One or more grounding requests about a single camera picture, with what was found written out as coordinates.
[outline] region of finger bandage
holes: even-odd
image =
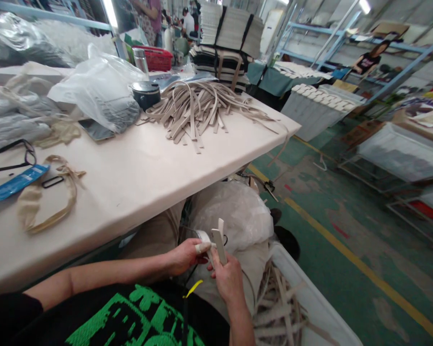
[[[211,247],[216,247],[216,244],[215,243],[209,243],[209,242],[197,244],[196,245],[196,252],[198,255],[200,255],[200,254],[203,254],[204,252],[207,252],[208,250],[210,250]]]

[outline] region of blue package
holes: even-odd
[[[32,184],[49,170],[49,165],[34,165],[10,181],[0,185],[0,201]]]

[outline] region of black shirt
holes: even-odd
[[[375,58],[372,58],[370,56],[370,53],[365,53],[361,55],[362,60],[357,63],[357,66],[362,69],[362,73],[366,73],[373,65],[378,65],[381,60],[381,56],[377,56]]]
[[[78,294],[43,313],[22,293],[0,296],[0,345],[177,345],[183,288],[114,284]],[[228,345],[229,324],[206,301],[188,298],[189,346]]]

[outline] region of fluorescent light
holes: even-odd
[[[359,5],[361,9],[364,11],[364,14],[370,13],[371,8],[367,0],[359,0]]]
[[[111,0],[102,0],[104,4],[104,8],[106,9],[107,19],[109,20],[109,24],[112,26],[114,31],[117,31],[117,18],[115,18],[114,6],[112,5]]]

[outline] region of yellow tag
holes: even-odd
[[[189,290],[189,292],[187,293],[187,296],[183,296],[184,299],[186,299],[187,297],[189,297],[189,295],[194,292],[197,288],[197,286],[199,286],[201,283],[203,282],[203,280],[199,280],[197,281],[194,286],[192,286],[192,288]]]

